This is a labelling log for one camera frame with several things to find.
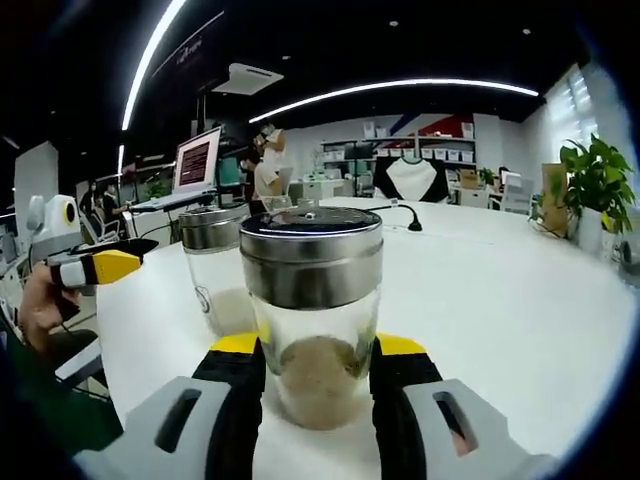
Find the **person's left hand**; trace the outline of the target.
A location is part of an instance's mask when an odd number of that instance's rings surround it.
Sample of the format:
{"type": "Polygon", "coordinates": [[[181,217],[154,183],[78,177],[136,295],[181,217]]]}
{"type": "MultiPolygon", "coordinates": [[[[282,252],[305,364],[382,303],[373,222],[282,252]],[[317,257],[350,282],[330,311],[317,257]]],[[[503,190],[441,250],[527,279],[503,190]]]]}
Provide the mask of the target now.
{"type": "Polygon", "coordinates": [[[50,268],[42,262],[38,263],[23,288],[18,324],[25,341],[40,353],[47,350],[50,332],[63,323],[56,305],[59,297],[79,306],[80,291],[61,289],[54,284],[50,268]]]}

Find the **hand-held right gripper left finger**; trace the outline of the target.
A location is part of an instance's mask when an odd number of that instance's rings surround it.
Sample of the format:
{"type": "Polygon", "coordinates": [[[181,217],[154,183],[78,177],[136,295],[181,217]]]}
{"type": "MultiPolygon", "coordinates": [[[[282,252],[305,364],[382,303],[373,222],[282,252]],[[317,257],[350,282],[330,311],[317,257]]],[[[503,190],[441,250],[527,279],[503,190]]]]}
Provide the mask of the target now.
{"type": "Polygon", "coordinates": [[[176,377],[101,451],[74,457],[88,479],[249,479],[262,421],[265,357],[255,333],[223,337],[193,377],[176,377]]]}

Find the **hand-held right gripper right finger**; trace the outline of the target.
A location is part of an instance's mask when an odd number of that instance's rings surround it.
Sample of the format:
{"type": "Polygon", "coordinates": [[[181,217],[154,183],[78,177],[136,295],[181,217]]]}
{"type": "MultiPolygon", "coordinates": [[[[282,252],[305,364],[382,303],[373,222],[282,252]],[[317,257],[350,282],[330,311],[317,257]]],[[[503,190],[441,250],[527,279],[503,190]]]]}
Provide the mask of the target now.
{"type": "Polygon", "coordinates": [[[415,341],[380,333],[370,373],[384,479],[549,479],[553,458],[530,454],[507,418],[457,379],[445,380],[415,341]]]}

